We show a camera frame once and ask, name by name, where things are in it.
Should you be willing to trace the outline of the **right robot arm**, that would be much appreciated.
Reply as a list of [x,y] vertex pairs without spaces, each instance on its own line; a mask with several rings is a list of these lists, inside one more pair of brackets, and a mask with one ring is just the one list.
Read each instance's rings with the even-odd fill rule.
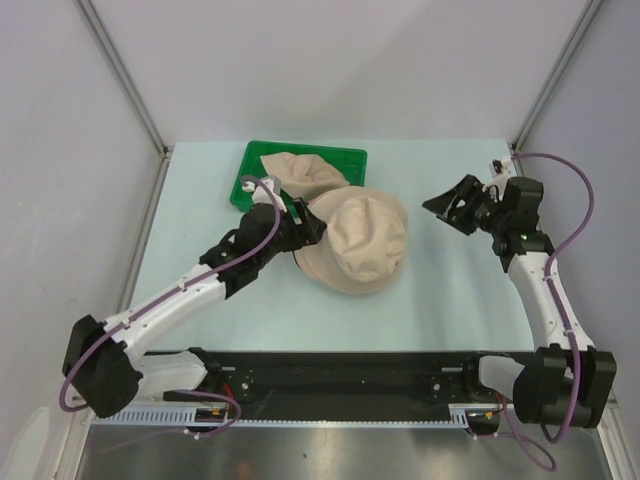
[[503,394],[523,423],[591,429],[600,422],[617,364],[612,353],[596,349],[572,310],[556,250],[538,227],[543,195],[542,183],[531,178],[500,175],[484,185],[467,175],[422,206],[465,235],[491,235],[534,342],[524,362],[506,354],[482,356],[461,376],[463,393],[473,401]]

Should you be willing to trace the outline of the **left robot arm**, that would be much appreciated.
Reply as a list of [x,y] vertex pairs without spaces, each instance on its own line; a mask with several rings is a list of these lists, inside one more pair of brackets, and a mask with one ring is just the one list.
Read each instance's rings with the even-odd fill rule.
[[293,211],[269,201],[254,204],[237,228],[158,295],[102,321],[91,315],[77,320],[63,360],[63,387],[75,389],[84,407],[99,418],[119,413],[138,397],[179,390],[202,400],[214,397],[221,376],[211,355],[191,347],[151,359],[149,347],[200,310],[255,281],[275,256],[318,244],[325,221],[304,201],[293,204]]

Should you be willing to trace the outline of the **beige logo bucket hat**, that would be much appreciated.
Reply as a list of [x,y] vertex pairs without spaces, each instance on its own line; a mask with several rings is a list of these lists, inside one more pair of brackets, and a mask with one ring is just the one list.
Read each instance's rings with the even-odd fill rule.
[[375,294],[391,285],[404,266],[408,215],[393,195],[350,186],[326,192],[309,204],[326,223],[319,243],[294,253],[313,280],[344,294]]

